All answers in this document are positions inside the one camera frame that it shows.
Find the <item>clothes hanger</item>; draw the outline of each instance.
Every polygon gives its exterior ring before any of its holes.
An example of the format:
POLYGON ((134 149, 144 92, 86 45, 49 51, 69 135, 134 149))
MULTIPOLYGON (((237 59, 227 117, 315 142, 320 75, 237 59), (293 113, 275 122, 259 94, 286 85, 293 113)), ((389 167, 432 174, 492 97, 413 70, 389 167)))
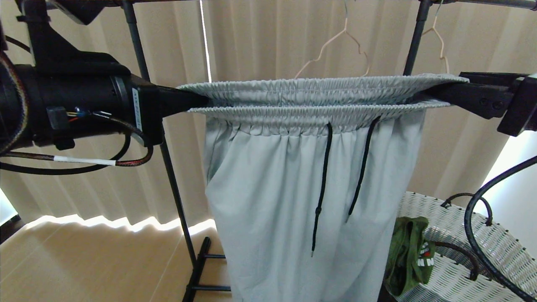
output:
POLYGON ((302 66, 302 68, 300 69, 300 71, 295 75, 294 78, 298 78, 298 76, 304 71, 304 69, 306 67, 308 67, 308 65, 312 62, 317 62, 321 59, 321 57, 323 56, 323 51, 324 49, 326 48, 326 46, 328 46, 328 44, 332 43, 334 40, 336 40, 339 36, 341 35, 344 35, 346 34, 347 36, 349 36, 357 45, 358 45, 358 54, 364 54, 364 56, 366 57, 366 60, 367 60, 367 70, 366 72, 362 75, 362 76, 366 76, 368 73, 369 73, 369 57, 367 56, 367 53, 364 51, 362 52, 361 51, 361 46, 360 46, 360 42, 358 42, 358 39, 356 39, 353 35, 351 35, 348 31, 347 31, 347 23, 349 22, 349 13, 348 13, 348 10, 347 10, 347 0, 344 0, 345 1, 345 26, 343 27, 343 30, 340 31, 339 33, 337 33, 335 36, 333 36, 332 38, 330 38, 328 41, 326 41, 326 43, 323 45, 323 47, 321 47, 321 52, 319 52, 319 57, 317 57, 316 59, 314 60, 309 60, 308 62, 306 62, 306 64, 304 64, 304 66, 302 66))
POLYGON ((436 12, 436 14, 434 15, 433 26, 432 26, 430 29, 426 30, 426 31, 422 34, 422 37, 423 37, 424 35, 426 35, 427 33, 429 33, 429 32, 434 32, 434 33, 436 34, 436 36, 438 37, 438 40, 440 40, 440 45, 441 45, 441 47, 440 47, 440 59, 441 59, 441 60, 444 60, 444 62, 445 62, 445 64, 446 64, 446 73, 449 74, 449 73, 450 73, 450 72, 449 72, 449 62, 448 62, 448 60, 447 60, 447 57, 444 56, 444 47, 445 47, 445 45, 444 45, 444 40, 442 39, 442 36, 440 35, 440 33, 439 33, 439 32, 437 31, 437 29, 436 29, 436 22, 437 22, 437 20, 438 20, 438 11, 440 11, 440 7, 442 6, 442 3, 444 3, 444 0, 441 0, 441 1, 440 1, 440 5, 438 5, 437 12, 436 12))

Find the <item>laundry basket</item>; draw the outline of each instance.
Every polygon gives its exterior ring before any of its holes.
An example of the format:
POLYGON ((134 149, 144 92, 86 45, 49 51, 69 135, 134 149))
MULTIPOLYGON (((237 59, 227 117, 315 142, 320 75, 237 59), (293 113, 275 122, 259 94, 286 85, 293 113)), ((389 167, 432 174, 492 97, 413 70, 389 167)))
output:
MULTIPOLYGON (((431 241, 447 242, 471 251, 463 224, 465 210, 458 206, 442 207, 442 200, 407 192, 399 205, 398 216, 427 217, 424 232, 431 241)), ((518 239, 500 224, 485 225, 486 217, 474 213, 473 227, 477 242, 487 257, 507 278, 532 296, 537 296, 537 261, 518 239)), ((497 283, 483 269, 477 280, 469 279, 472 264, 458 251, 438 247, 434 269, 428 284, 420 284, 395 297, 397 301, 521 301, 514 293, 497 283)))

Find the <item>green cloth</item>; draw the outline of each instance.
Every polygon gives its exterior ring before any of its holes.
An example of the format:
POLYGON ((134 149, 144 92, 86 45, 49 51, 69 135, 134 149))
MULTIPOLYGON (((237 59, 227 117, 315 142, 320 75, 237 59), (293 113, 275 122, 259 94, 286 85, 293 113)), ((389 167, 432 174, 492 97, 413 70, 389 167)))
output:
POLYGON ((395 221, 390 252, 384 273, 384 285, 395 296, 427 284, 434 266, 434 243, 425 240, 425 217, 399 217, 395 221))

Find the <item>wooden floor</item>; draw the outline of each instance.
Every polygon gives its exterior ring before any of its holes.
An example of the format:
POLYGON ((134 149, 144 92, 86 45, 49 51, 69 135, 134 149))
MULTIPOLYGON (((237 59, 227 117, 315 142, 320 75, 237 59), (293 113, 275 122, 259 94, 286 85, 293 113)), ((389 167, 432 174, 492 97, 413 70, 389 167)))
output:
MULTIPOLYGON (((206 235, 211 253, 222 253, 213 228, 193 236, 196 253, 206 235)), ((44 222, 0 245, 0 301, 178 302, 191 271, 176 228, 44 222)), ((208 260, 202 283, 229 284, 225 260, 208 260)), ((198 292, 196 301, 231 301, 231 294, 198 292)))

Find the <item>black drawstring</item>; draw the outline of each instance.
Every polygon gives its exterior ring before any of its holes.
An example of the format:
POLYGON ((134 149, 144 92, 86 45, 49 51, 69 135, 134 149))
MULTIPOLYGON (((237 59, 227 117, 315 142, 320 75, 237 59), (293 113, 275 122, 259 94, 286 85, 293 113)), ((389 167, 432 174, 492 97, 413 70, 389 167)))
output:
POLYGON ((324 151, 324 164, 323 164, 323 179, 321 181, 321 193, 319 194, 319 202, 315 209, 315 224, 313 226, 313 240, 311 242, 311 256, 313 257, 313 251, 315 250, 315 237, 317 235, 317 225, 319 223, 319 215, 321 214, 321 206, 323 205, 324 189, 326 188, 326 172, 328 171, 328 155, 330 154, 330 146, 332 145, 332 125, 328 123, 328 141, 326 142, 326 150, 324 151))
POLYGON ((364 180, 364 174, 366 171, 366 162, 367 162, 367 154, 369 153, 369 144, 371 143, 371 136, 373 136, 373 131, 375 130, 375 126, 379 122, 380 117, 377 117, 371 122, 371 125, 369 126, 369 130, 367 131, 367 137, 366 137, 366 145, 364 150, 364 158, 362 159, 362 168, 360 170, 360 178, 358 179, 358 185, 356 186, 356 191, 354 192, 354 198, 352 198, 351 208, 349 209, 349 215, 347 216, 347 219, 345 222, 349 220, 349 217, 352 214, 352 210, 354 210, 354 206, 356 205, 356 201, 358 200, 358 194, 360 193, 360 187, 362 186, 362 181, 364 180))

